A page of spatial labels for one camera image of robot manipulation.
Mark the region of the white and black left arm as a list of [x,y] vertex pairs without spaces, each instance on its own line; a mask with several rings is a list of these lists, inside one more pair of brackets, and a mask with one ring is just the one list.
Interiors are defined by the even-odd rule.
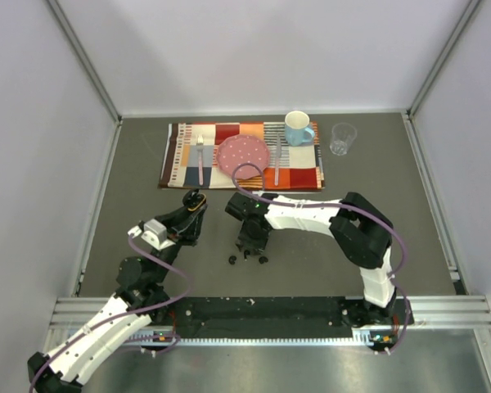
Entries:
[[173,262],[183,247],[197,244],[206,209],[204,202],[187,203],[129,229],[128,244],[136,254],[120,263],[118,288],[74,335],[29,358],[29,391],[80,392],[136,332],[168,318],[169,307],[189,292],[169,296],[163,281],[169,273],[187,276]]

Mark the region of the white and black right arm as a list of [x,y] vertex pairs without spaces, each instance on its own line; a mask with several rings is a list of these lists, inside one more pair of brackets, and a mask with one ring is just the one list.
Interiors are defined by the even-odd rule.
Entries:
[[239,251],[262,255],[273,230],[295,229],[333,238],[363,280],[358,307],[342,305],[345,322],[354,327],[383,324],[395,314],[396,286],[391,282],[393,224],[366,198],[350,192],[340,200],[297,200],[276,193],[247,196],[235,193],[225,212],[241,221]]

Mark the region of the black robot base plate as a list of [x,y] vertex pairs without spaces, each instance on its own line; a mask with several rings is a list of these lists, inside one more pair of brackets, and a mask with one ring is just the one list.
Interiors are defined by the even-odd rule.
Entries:
[[403,323],[404,300],[380,310],[361,297],[186,297],[160,324],[184,339],[348,338],[355,328]]

